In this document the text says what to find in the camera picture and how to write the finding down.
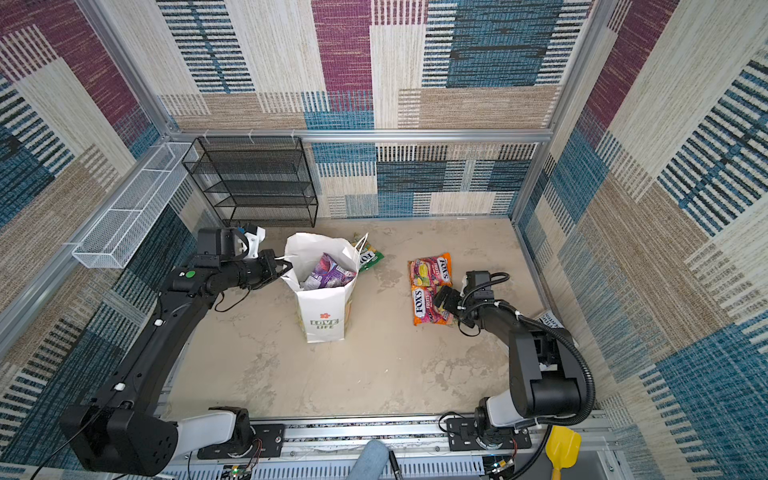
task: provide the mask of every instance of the love life logo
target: love life logo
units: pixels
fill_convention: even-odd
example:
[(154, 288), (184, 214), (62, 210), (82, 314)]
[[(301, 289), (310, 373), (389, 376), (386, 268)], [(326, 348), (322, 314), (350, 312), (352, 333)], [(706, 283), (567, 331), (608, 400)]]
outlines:
[(339, 324), (339, 319), (329, 319), (330, 313), (321, 313), (320, 318), (323, 320), (310, 320), (310, 325), (317, 327), (318, 330), (332, 329), (334, 325)]

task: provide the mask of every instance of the gray floor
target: gray floor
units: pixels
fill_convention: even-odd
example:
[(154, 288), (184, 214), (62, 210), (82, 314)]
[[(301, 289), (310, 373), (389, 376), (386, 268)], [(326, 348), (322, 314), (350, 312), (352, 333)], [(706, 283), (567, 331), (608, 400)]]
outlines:
[[(166, 412), (198, 415), (209, 406), (245, 406), (252, 417), (471, 411), (508, 388), (504, 346), (491, 334), (412, 323), (408, 260), (450, 252), (455, 285), (468, 270), (506, 271), (497, 298), (534, 316), (541, 301), (506, 219), (318, 220), (312, 231), (352, 239), (368, 232), (386, 258), (362, 272), (346, 338), (307, 344), (293, 292), (282, 280), (254, 291), (197, 327)], [(263, 248), (283, 252), (295, 229), (267, 230)], [(222, 308), (242, 296), (231, 290)]]

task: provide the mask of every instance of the purple snack bag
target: purple snack bag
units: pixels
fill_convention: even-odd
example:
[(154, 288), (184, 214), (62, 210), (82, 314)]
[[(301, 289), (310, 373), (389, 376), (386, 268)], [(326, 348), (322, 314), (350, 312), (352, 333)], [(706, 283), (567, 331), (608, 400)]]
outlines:
[(333, 288), (345, 286), (354, 280), (357, 273), (342, 268), (328, 253), (320, 257), (315, 269), (304, 282), (304, 290), (317, 290), (319, 288)]

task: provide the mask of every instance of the white wire basket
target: white wire basket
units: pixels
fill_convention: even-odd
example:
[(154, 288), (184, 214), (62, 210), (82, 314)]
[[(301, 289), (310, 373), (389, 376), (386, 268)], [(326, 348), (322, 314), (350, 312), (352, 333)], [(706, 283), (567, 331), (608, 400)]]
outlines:
[(187, 176), (182, 160), (197, 160), (188, 143), (168, 142), (157, 149), (85, 234), (74, 258), (86, 268), (125, 268)]

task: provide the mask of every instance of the fox's candy bag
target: fox's candy bag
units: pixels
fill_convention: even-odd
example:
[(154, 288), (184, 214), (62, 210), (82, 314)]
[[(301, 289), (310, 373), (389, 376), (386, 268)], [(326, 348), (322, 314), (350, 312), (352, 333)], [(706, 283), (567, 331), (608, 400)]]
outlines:
[(413, 297), (413, 324), (438, 323), (450, 325), (453, 323), (453, 315), (435, 305), (437, 289), (430, 286), (412, 286)]
[(376, 265), (382, 258), (384, 258), (384, 254), (373, 248), (371, 244), (366, 241), (360, 251), (360, 271), (368, 270), (370, 267)]
[(408, 262), (413, 286), (451, 286), (451, 254), (418, 258)]

